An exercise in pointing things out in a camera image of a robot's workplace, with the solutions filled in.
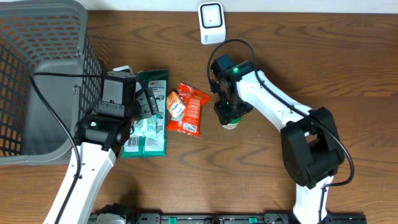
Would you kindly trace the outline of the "green lid jar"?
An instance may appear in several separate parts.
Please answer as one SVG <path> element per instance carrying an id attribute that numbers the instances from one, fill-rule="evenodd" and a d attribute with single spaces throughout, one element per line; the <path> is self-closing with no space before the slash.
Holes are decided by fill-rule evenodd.
<path id="1" fill-rule="evenodd" d="M 242 120 L 242 117 L 237 118 L 237 119 L 232 119 L 230 123 L 222 124 L 222 127 L 225 129 L 235 129 L 241 120 Z"/>

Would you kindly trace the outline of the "red snack packet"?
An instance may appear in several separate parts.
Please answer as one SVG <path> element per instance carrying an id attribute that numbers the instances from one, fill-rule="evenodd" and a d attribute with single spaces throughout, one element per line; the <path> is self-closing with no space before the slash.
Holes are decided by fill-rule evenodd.
<path id="1" fill-rule="evenodd" d="M 178 93 L 172 92 L 169 97 L 174 104 L 182 103 L 185 109 L 176 117 L 171 117 L 166 129 L 199 137 L 201 124 L 201 107 L 211 100 L 211 96 L 196 88 L 181 83 Z"/>

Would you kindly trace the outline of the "green 3M package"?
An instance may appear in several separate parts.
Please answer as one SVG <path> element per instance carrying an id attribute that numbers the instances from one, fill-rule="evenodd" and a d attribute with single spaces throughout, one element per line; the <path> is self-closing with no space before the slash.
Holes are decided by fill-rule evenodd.
<path id="1" fill-rule="evenodd" d="M 123 147 L 123 158 L 164 157 L 166 155 L 166 93 L 169 71 L 149 70 L 136 74 L 136 93 L 143 88 L 152 90 L 159 112 L 133 123 L 130 138 Z"/>

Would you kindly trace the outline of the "small orange box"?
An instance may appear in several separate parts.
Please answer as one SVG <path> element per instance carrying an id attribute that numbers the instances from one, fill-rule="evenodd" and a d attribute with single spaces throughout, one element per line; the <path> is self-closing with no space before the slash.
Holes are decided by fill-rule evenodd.
<path id="1" fill-rule="evenodd" d="M 167 97 L 166 107 L 173 118 L 180 116 L 186 109 L 185 103 L 175 91 Z"/>

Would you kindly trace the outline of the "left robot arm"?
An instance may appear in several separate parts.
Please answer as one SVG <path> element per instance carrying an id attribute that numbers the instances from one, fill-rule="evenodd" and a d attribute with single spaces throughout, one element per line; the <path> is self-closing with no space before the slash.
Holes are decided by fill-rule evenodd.
<path id="1" fill-rule="evenodd" d="M 87 223 L 118 151 L 131 135 L 133 122 L 158 112 L 153 94 L 136 90 L 134 73 L 112 70 L 103 79 L 102 97 L 69 134 L 70 163 L 46 223 Z"/>

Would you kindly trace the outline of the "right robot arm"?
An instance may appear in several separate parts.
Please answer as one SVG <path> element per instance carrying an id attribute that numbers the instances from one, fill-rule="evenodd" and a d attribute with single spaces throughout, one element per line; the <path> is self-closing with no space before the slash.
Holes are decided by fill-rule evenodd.
<path id="1" fill-rule="evenodd" d="M 293 208 L 299 223 L 320 223 L 327 215 L 322 187 L 333 181 L 344 161 L 332 114 L 313 110 L 276 87 L 263 71 L 247 60 L 238 65 L 224 54 L 208 62 L 211 91 L 219 95 L 215 111 L 221 125 L 234 129 L 241 118 L 257 109 L 280 132 L 282 158 L 296 183 Z"/>

